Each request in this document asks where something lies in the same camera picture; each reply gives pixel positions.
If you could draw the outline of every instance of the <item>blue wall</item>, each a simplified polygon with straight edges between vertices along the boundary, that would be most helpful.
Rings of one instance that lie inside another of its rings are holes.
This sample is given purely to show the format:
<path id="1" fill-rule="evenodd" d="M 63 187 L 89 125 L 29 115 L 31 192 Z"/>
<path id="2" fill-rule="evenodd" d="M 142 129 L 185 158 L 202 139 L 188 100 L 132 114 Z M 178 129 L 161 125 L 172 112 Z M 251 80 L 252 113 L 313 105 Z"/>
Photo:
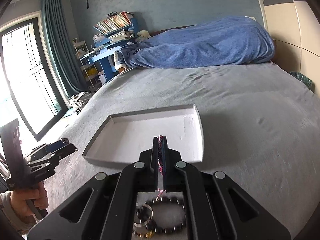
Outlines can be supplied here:
<path id="1" fill-rule="evenodd" d="M 141 29 L 149 32 L 194 25 L 229 15 L 256 17 L 263 25 L 258 0 L 70 0 L 80 40 L 93 44 L 92 28 L 112 11 L 135 14 Z"/>

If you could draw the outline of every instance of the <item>desk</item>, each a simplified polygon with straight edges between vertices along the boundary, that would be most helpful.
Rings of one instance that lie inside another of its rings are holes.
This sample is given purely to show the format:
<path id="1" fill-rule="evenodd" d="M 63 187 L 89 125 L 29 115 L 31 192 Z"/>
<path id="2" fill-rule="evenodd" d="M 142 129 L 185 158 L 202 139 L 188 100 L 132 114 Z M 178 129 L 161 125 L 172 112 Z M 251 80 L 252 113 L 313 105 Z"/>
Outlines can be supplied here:
<path id="1" fill-rule="evenodd" d="M 114 73 L 117 72 L 115 67 L 112 67 L 110 65 L 108 57 L 113 56 L 113 53 L 118 49 L 120 49 L 120 46 L 113 47 L 112 49 L 109 49 L 109 50 L 108 50 L 108 48 L 103 48 L 100 50 L 100 54 L 98 54 L 92 58 L 89 58 L 90 64 L 93 64 L 94 62 L 97 62 L 97 61 L 100 62 L 107 81 L 109 81 L 111 78 L 113 78 L 115 76 Z"/>

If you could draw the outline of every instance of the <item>gray bed sheet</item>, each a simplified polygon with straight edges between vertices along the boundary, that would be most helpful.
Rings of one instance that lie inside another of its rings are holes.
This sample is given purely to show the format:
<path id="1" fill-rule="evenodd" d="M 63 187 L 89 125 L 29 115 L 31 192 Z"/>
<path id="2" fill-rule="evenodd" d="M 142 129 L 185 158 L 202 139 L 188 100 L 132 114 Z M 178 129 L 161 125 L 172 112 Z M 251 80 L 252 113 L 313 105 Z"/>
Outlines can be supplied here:
<path id="1" fill-rule="evenodd" d="M 320 200 L 320 99 L 272 62 L 118 75 L 63 133 L 79 151 L 45 181 L 48 210 L 97 172 L 119 172 L 82 157 L 108 115 L 193 103 L 204 132 L 204 160 L 196 166 L 224 171 L 295 237 Z"/>

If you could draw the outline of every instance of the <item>glass door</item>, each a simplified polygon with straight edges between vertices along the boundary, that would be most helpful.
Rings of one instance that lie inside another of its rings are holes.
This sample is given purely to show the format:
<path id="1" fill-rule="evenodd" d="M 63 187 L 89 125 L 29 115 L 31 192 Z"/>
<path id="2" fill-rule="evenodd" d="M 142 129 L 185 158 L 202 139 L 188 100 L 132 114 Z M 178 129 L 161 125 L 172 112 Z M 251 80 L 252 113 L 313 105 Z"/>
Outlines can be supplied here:
<path id="1" fill-rule="evenodd" d="M 25 125 L 39 141 L 68 108 L 47 64 L 38 18 L 2 32 L 0 54 L 12 100 Z"/>

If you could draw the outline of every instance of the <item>stuffed animal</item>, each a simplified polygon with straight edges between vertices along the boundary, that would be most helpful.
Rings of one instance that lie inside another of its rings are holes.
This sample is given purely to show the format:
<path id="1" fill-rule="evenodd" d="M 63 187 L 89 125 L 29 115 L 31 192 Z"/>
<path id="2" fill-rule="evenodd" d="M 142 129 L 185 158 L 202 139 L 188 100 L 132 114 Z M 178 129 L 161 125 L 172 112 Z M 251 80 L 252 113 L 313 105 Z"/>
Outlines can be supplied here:
<path id="1" fill-rule="evenodd" d="M 148 31 L 145 31 L 145 30 L 141 30 L 137 33 L 137 35 L 139 36 L 136 41 L 144 41 L 146 39 L 149 39 L 151 38 L 150 34 Z"/>

